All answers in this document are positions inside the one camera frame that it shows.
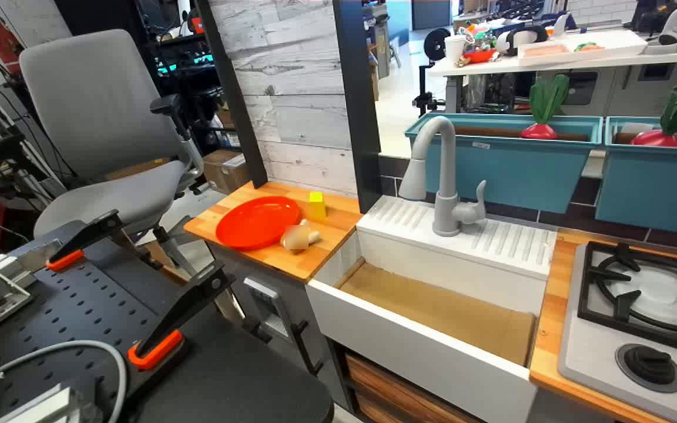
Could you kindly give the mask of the far black orange clamp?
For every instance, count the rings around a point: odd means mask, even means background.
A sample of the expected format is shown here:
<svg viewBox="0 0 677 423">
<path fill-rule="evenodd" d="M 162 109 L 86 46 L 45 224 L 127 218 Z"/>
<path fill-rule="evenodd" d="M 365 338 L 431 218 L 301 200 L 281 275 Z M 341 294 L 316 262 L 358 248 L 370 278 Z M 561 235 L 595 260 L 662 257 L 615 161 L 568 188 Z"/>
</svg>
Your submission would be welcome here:
<svg viewBox="0 0 677 423">
<path fill-rule="evenodd" d="M 123 229 L 123 218 L 115 213 L 95 218 L 85 229 L 80 229 L 70 241 L 65 241 L 48 262 L 45 269 L 60 273 L 85 260 L 85 250 L 95 243 L 113 235 Z"/>
</svg>

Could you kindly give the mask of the grey toy faucet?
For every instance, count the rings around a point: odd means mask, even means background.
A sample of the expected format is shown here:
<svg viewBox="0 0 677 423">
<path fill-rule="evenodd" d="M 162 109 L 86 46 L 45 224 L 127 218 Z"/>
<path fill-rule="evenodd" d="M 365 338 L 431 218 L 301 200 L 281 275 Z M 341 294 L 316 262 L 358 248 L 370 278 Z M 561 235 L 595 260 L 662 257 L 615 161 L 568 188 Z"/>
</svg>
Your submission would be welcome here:
<svg viewBox="0 0 677 423">
<path fill-rule="evenodd" d="M 454 238 L 465 226 L 477 226 L 486 218 L 486 182 L 480 182 L 474 188 L 474 200 L 462 203 L 459 195 L 457 183 L 457 133 L 454 123 L 449 119 L 431 119 L 411 148 L 411 161 L 407 164 L 407 171 L 400 183 L 400 195 L 405 200 L 420 203 L 425 197 L 425 159 L 433 147 L 433 139 L 440 137 L 440 186 L 434 194 L 434 218 L 433 218 L 433 233 L 440 238 Z"/>
</svg>

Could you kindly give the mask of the orange round plate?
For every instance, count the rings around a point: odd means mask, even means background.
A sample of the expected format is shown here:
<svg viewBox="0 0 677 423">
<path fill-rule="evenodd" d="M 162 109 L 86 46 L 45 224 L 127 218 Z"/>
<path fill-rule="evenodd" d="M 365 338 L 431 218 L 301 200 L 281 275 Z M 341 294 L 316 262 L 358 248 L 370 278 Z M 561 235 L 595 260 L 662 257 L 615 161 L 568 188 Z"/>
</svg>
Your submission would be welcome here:
<svg viewBox="0 0 677 423">
<path fill-rule="evenodd" d="M 217 224 L 223 248 L 250 251 L 276 246 L 301 222 L 301 207 L 279 195 L 257 197 L 238 206 Z"/>
</svg>

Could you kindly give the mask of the left plush radish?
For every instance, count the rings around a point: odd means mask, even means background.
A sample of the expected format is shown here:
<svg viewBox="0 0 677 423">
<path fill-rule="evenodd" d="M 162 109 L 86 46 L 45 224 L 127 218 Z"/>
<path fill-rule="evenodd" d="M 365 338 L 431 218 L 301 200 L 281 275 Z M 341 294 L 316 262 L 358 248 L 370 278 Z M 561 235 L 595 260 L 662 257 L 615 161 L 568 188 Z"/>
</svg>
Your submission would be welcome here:
<svg viewBox="0 0 677 423">
<path fill-rule="evenodd" d="M 561 112 L 568 94 L 568 79 L 555 76 L 551 83 L 534 83 L 528 89 L 528 112 L 534 123 L 522 129 L 524 139 L 555 139 L 551 120 Z"/>
</svg>

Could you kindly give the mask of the grey office chair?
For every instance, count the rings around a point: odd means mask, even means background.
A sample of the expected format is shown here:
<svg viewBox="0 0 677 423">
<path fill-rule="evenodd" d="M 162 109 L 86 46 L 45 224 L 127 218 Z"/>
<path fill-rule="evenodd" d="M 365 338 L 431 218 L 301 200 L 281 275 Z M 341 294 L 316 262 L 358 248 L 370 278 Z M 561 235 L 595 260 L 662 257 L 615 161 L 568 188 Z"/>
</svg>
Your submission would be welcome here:
<svg viewBox="0 0 677 423">
<path fill-rule="evenodd" d="M 196 143 L 153 112 L 159 92 L 127 30 L 25 48 L 18 67 L 48 139 L 77 177 L 39 213 L 35 238 L 107 213 L 143 235 L 201 175 Z"/>
</svg>

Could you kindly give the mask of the grey toy stove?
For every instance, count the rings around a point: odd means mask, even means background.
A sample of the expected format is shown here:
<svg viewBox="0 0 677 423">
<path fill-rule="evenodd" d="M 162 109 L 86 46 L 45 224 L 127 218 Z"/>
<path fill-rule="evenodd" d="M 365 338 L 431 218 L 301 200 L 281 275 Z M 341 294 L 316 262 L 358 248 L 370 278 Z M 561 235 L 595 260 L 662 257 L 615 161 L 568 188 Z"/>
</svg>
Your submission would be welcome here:
<svg viewBox="0 0 677 423">
<path fill-rule="evenodd" d="M 560 375 L 677 423 L 677 257 L 622 243 L 582 246 Z"/>
</svg>

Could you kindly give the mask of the wooden counter cabinet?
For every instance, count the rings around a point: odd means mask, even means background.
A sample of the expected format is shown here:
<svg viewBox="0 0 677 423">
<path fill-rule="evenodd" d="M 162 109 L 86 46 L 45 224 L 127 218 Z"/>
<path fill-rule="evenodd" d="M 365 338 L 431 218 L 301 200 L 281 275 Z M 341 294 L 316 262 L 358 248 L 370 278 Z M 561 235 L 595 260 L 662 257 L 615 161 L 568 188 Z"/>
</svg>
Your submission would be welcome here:
<svg viewBox="0 0 677 423">
<path fill-rule="evenodd" d="M 307 283 L 345 246 L 360 222 L 354 197 L 244 183 L 192 216 L 183 230 L 201 241 L 232 280 L 250 334 L 316 376 L 348 406 L 341 365 L 307 301 Z"/>
</svg>

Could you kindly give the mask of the teal planter box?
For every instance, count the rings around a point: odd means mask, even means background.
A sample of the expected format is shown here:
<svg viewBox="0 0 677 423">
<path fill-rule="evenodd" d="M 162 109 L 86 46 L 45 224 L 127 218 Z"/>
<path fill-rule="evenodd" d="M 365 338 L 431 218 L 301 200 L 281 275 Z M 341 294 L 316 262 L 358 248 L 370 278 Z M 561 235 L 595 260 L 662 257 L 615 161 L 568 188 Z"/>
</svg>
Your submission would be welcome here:
<svg viewBox="0 0 677 423">
<path fill-rule="evenodd" d="M 632 147 L 650 115 L 608 115 L 603 120 L 603 170 L 598 218 L 677 233 L 677 148 Z"/>
<path fill-rule="evenodd" d="M 598 115 L 558 115 L 555 139 L 524 139 L 528 115 L 446 114 L 457 129 L 457 186 L 472 200 L 485 182 L 488 206 L 564 214 L 587 156 L 602 147 Z"/>
</svg>

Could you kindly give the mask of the left teal planter box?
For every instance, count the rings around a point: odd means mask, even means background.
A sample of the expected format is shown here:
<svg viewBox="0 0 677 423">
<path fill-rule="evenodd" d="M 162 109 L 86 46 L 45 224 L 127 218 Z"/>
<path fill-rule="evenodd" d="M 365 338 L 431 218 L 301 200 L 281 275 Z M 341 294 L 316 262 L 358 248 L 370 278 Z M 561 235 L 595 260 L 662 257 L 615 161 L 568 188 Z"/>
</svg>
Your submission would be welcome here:
<svg viewBox="0 0 677 423">
<path fill-rule="evenodd" d="M 485 182 L 488 206 L 564 214 L 587 156 L 602 147 L 598 115 L 558 115 L 555 139 L 524 139 L 528 115 L 446 114 L 457 129 L 457 186 L 472 200 Z"/>
</svg>

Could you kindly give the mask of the right teal planter box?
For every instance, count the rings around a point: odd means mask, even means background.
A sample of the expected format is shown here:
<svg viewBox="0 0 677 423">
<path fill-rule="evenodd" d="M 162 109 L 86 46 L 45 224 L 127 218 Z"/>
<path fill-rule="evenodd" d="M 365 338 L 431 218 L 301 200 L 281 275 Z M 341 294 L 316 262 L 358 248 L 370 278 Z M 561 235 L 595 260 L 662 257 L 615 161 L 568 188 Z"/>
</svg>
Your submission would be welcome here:
<svg viewBox="0 0 677 423">
<path fill-rule="evenodd" d="M 632 147 L 650 115 L 608 115 L 603 120 L 603 170 L 598 218 L 677 233 L 677 148 Z"/>
</svg>

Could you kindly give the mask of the black orange clamp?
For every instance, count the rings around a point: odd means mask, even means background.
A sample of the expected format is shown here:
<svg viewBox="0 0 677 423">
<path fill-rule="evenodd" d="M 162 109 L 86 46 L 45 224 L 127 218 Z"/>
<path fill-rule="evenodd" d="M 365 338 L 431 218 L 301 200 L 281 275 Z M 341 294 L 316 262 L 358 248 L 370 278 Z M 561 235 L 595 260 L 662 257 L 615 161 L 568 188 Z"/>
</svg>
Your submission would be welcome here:
<svg viewBox="0 0 677 423">
<path fill-rule="evenodd" d="M 127 350 L 127 359 L 138 371 L 153 371 L 172 357 L 186 342 L 182 328 L 207 304 L 230 288 L 221 265 L 201 269 L 176 301 L 165 310 L 153 331 Z"/>
<path fill-rule="evenodd" d="M 85 250 L 95 243 L 113 235 L 123 229 L 123 218 L 115 213 L 95 218 L 85 229 L 80 229 L 70 241 L 65 241 L 48 262 L 45 269 L 60 273 L 85 260 Z"/>
</svg>

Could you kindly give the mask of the cardboard box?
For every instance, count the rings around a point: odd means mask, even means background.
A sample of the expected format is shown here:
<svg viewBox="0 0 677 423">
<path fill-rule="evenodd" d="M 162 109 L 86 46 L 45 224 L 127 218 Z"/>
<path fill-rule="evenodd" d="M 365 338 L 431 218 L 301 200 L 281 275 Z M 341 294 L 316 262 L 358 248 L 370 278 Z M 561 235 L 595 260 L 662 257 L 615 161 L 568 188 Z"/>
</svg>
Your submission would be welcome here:
<svg viewBox="0 0 677 423">
<path fill-rule="evenodd" d="M 238 150 L 213 150 L 204 159 L 204 177 L 221 194 L 232 194 L 250 182 L 246 161 Z"/>
</svg>

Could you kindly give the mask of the white background table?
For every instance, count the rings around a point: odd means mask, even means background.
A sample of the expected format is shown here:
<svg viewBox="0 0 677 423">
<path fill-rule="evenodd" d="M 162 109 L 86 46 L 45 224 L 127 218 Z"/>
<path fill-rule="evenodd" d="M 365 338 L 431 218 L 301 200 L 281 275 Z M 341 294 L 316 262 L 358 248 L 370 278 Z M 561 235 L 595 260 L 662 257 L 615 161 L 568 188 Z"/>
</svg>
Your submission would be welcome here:
<svg viewBox="0 0 677 423">
<path fill-rule="evenodd" d="M 576 115 L 659 115 L 677 94 L 677 43 L 646 43 L 632 30 L 600 30 L 561 35 L 551 43 L 526 46 L 518 58 L 488 65 L 437 65 L 434 76 L 449 83 L 480 76 L 558 76 L 595 74 L 598 83 L 587 105 L 568 105 Z"/>
</svg>

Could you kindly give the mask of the white toy sink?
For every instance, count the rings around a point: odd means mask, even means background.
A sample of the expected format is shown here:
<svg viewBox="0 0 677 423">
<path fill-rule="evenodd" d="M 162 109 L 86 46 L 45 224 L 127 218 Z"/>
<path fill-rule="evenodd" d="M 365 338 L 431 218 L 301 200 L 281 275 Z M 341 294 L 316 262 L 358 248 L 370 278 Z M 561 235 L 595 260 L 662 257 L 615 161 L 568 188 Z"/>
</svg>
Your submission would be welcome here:
<svg viewBox="0 0 677 423">
<path fill-rule="evenodd" d="M 488 218 L 454 238 L 381 197 L 307 283 L 320 331 L 486 423 L 526 423 L 534 325 L 558 235 Z"/>
</svg>

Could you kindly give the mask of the black stove grate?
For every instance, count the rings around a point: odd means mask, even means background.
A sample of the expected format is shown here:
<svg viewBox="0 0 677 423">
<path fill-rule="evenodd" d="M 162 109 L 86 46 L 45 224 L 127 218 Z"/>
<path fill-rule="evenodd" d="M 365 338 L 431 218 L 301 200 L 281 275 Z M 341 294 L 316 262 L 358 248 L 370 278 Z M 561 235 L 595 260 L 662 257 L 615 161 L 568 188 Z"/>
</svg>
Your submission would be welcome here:
<svg viewBox="0 0 677 423">
<path fill-rule="evenodd" d="M 677 260 L 600 243 L 581 260 L 582 320 L 677 348 Z"/>
</svg>

